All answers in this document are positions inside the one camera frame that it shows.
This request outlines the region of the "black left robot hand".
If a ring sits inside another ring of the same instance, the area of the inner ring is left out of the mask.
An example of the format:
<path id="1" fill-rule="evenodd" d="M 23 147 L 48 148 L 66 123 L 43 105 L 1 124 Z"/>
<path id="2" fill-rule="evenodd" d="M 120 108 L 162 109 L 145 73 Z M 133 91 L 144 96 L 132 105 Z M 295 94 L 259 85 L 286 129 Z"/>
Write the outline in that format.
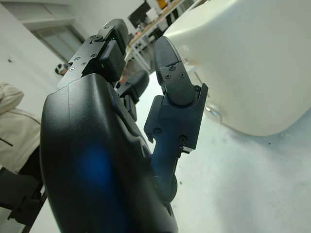
<path id="1" fill-rule="evenodd" d="M 181 154 L 196 149 L 208 87 L 191 83 L 172 42 L 160 37 L 155 70 L 163 93 L 141 131 L 136 104 L 149 75 L 120 82 L 128 43 L 122 19 L 106 23 L 45 100 L 41 172 L 63 233 L 178 232 L 175 170 Z"/>

